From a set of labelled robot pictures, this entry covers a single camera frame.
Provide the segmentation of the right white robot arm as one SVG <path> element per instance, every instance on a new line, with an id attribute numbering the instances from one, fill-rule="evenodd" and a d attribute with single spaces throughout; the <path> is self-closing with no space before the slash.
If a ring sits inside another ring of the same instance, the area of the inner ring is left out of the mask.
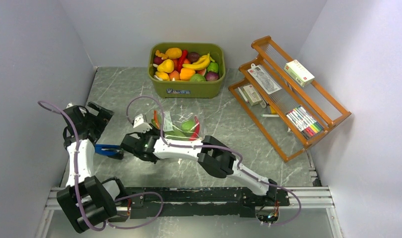
<path id="1" fill-rule="evenodd" d="M 120 147 L 140 160 L 152 163 L 175 158 L 195 161 L 214 178 L 239 182 L 258 196 L 263 205 L 277 201 L 277 183 L 246 167 L 241 154 L 213 136 L 174 138 L 152 128 L 126 134 Z"/>

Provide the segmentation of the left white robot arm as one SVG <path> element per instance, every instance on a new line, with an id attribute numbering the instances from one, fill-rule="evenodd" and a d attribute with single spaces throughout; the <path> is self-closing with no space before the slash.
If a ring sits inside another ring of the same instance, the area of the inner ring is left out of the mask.
<path id="1" fill-rule="evenodd" d="M 89 222 L 96 226 L 117 215 L 116 206 L 127 202 L 128 192 L 122 182 L 112 177 L 101 182 L 94 174 L 95 145 L 114 115 L 94 102 L 87 107 L 69 104 L 64 110 L 64 147 L 70 167 L 66 187 L 57 192 L 57 202 L 77 233 L 89 229 L 80 209 L 82 204 Z"/>

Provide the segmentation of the clear zip top bag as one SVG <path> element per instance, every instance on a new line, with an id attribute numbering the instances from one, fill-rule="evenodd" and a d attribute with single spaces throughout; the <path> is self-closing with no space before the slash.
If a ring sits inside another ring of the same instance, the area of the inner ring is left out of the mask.
<path id="1" fill-rule="evenodd" d="M 163 129 L 163 136 L 167 131 L 173 131 L 179 129 L 181 130 L 181 123 L 186 120 L 194 120 L 196 115 L 194 113 L 189 113 L 187 115 L 171 114 L 170 111 L 165 111 L 163 114 L 160 111 L 154 110 L 153 116 L 150 120 L 151 124 L 157 129 Z M 188 138 L 191 137 L 192 132 L 183 132 Z M 197 140 L 202 140 L 201 134 L 201 122 L 200 122 L 200 132 L 199 138 Z"/>

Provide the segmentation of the green leafy vegetable toy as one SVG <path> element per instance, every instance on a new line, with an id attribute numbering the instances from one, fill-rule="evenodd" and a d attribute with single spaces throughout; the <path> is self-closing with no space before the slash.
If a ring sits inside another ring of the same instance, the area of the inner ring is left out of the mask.
<path id="1" fill-rule="evenodd" d="M 167 131 L 164 134 L 166 139 L 178 140 L 178 141 L 188 141 L 188 137 L 179 129 L 173 131 Z"/>

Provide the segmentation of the red chili pepper toy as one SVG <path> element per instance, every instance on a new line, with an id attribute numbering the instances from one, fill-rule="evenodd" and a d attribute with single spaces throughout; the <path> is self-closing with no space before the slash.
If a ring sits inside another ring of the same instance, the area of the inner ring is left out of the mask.
<path id="1" fill-rule="evenodd" d="M 195 120 L 195 128 L 194 128 L 194 131 L 193 131 L 191 137 L 189 138 L 190 141 L 195 141 L 199 138 L 200 122 L 199 122 L 199 119 L 197 118 L 197 116 L 194 117 L 194 120 Z"/>

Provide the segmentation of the green custard apple toy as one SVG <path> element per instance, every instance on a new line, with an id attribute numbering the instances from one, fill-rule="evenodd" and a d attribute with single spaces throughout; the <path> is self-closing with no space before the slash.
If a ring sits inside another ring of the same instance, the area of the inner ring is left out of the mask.
<path id="1" fill-rule="evenodd" d="M 194 120 L 186 120 L 181 123 L 181 130 L 183 132 L 194 132 L 197 125 L 198 123 Z"/>

